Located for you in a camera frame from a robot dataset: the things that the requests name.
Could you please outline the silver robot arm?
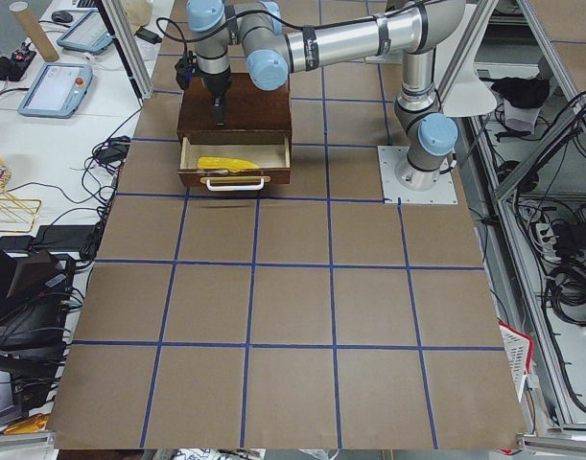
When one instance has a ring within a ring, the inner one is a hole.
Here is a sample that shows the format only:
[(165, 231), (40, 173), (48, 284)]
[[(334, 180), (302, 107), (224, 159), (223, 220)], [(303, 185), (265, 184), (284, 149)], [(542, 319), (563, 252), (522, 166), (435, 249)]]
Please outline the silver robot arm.
[(183, 91), (177, 135), (207, 146), (292, 145), (289, 76), (357, 58), (404, 53), (395, 114), (409, 137), (415, 173), (435, 173), (457, 139), (440, 112), (435, 49), (456, 30), (462, 1), (390, 3), (385, 12), (295, 26), (276, 3), (190, 1), (190, 39), (176, 63)]

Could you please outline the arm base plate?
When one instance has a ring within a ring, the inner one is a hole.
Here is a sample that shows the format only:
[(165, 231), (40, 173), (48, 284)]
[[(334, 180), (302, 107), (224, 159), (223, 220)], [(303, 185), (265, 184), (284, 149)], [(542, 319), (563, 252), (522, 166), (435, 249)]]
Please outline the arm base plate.
[(385, 204), (457, 205), (448, 158), (435, 172), (417, 172), (408, 162), (408, 150), (408, 146), (378, 147)]

